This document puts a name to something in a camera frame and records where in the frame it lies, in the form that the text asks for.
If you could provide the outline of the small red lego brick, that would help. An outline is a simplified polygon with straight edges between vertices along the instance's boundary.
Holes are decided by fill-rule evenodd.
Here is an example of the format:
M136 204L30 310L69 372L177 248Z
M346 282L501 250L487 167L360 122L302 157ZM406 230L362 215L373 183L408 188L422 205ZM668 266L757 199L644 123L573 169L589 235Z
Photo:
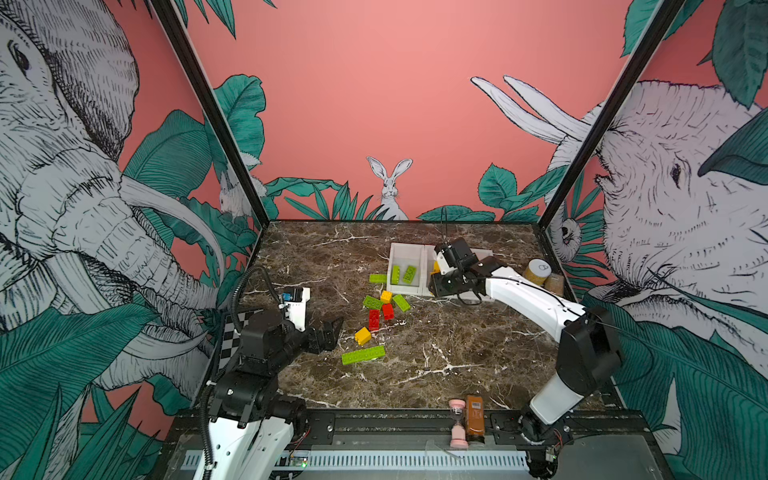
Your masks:
M382 312L383 319L386 322L389 322L394 319L394 316L395 316L394 307L391 303L383 304L381 308L381 312Z

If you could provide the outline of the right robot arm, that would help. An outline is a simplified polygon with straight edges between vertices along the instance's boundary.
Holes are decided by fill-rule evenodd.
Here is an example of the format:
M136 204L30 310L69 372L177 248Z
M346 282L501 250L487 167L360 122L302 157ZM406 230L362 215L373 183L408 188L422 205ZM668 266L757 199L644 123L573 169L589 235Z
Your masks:
M562 418L603 386L622 366L624 355L613 316L585 307L534 284L490 256L459 260L437 255L440 267L428 288L436 297L473 292L499 301L533 321L558 344L555 373L521 411L525 440L549 443Z

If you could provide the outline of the long green lego brick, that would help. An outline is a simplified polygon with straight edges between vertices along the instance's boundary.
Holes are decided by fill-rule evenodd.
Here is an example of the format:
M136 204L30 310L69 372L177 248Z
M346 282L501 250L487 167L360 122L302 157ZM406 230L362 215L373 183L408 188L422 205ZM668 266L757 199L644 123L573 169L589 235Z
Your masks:
M386 356L384 346L376 346L361 350L355 350L342 355L343 365L352 365L361 362L376 360Z

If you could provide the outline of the long red lego brick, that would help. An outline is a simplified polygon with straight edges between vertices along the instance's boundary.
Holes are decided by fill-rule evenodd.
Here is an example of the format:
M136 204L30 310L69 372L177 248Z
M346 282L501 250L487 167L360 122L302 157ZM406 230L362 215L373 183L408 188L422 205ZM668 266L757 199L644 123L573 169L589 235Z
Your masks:
M370 310L368 312L368 326L370 332L377 332L381 327L381 311Z

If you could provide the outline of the white three-compartment bin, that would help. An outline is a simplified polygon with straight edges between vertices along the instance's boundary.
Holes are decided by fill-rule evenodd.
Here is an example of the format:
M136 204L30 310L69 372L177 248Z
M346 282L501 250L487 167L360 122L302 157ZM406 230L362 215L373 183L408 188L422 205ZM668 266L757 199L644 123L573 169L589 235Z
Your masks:
M478 261L493 255L492 250L471 248ZM437 262L435 245L418 245L405 243L391 243L389 254L389 279L387 288L393 294L411 295L434 298L458 298L467 303L474 303L478 299L482 301L493 300L484 294L479 297L469 287L451 287L447 280L440 286L440 295L435 297L430 286L432 285L433 269ZM406 280L406 274L413 271L413 279Z

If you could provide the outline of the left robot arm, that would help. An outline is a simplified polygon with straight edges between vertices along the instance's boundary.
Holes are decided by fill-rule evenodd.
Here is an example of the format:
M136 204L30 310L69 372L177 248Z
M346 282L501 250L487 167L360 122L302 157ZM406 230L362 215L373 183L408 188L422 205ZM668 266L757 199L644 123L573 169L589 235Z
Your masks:
M197 479L270 477L286 447L310 430L306 401L279 393L279 374L303 353L334 350L343 325L337 317L300 331L274 310L247 318L235 356L203 394Z

